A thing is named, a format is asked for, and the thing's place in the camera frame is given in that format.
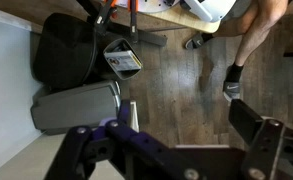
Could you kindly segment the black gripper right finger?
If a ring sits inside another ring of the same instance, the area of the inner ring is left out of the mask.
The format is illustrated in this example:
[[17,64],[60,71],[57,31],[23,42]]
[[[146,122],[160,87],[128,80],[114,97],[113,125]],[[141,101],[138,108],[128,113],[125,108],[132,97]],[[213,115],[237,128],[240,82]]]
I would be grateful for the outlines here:
[[293,129],[262,117],[240,99],[231,101],[229,122],[249,146],[241,165],[248,180],[274,180],[280,159],[293,166]]

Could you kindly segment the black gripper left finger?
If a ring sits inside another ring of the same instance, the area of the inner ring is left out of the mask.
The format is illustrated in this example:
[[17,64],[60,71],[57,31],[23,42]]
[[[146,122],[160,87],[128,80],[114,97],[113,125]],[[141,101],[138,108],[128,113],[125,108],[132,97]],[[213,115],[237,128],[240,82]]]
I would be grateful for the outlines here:
[[108,161],[125,180],[172,180],[171,151],[146,133],[133,130],[131,102],[121,102],[116,118],[95,130],[68,130],[44,180],[88,180],[101,161]]

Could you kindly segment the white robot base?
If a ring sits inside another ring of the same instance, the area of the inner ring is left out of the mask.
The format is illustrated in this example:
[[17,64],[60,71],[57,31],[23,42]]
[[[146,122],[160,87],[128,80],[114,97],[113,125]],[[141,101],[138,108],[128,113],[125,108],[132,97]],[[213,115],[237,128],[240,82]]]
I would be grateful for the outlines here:
[[180,6],[205,22],[217,22],[231,10],[236,0],[181,0]]

